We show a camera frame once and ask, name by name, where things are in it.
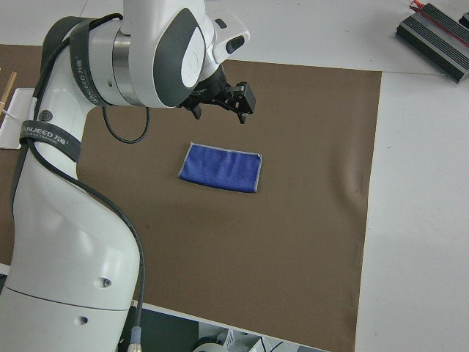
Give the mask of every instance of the wooden stick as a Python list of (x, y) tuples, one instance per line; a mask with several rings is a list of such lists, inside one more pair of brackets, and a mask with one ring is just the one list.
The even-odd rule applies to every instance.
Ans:
[(5, 107), (5, 103), (7, 102), (8, 96), (13, 88), (13, 83), (15, 83), (16, 79), (16, 72), (11, 72), (10, 78), (8, 78), (7, 86), (5, 87), (3, 94), (1, 95), (0, 99), (0, 114), (1, 110)]

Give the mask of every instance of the brown paper sheet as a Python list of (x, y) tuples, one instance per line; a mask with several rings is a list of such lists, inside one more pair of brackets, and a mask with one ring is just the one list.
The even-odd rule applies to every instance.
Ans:
[[(0, 46), (9, 70), (33, 87), (40, 50)], [(380, 73), (227, 62), (248, 81), (256, 113), (205, 106), (153, 109), (147, 138), (121, 144), (100, 110), (87, 120), (78, 175), (110, 197), (141, 233), (145, 301), (327, 351), (353, 351)], [(143, 108), (108, 110), (135, 138)], [(263, 154), (257, 194), (177, 178), (190, 142)], [(0, 263), (10, 263), (9, 206), (17, 153), (0, 151)]]

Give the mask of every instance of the black strap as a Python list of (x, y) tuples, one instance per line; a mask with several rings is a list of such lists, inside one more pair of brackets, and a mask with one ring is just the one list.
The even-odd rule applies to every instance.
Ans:
[(91, 19), (82, 21), (70, 35), (70, 64), (75, 81), (84, 96), (96, 106), (109, 105), (97, 91), (89, 68), (89, 25)]
[(21, 126), (20, 141), (28, 138), (54, 146), (76, 163), (80, 159), (80, 141), (59, 126), (44, 121), (27, 120)]
[(69, 16), (61, 18), (49, 29), (43, 42), (43, 56), (41, 58), (41, 71), (44, 64), (47, 62), (53, 51), (65, 38), (65, 35), (77, 24), (82, 22), (85, 18)]

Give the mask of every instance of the cable connector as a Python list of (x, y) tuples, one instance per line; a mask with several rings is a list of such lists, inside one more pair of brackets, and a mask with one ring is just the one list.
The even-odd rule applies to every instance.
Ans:
[(134, 326), (131, 330), (130, 344), (127, 352), (141, 352), (141, 327)]

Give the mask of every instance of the white table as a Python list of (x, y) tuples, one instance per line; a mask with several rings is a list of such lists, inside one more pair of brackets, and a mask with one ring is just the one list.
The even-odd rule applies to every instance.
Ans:
[[(383, 71), (363, 259), (357, 352), (469, 345), (469, 81), (456, 85), (398, 41), (408, 0), (209, 1), (243, 19), (235, 59)], [(432, 2), (459, 19), (467, 0)], [(66, 15), (120, 0), (10, 0), (0, 43), (40, 45)]]

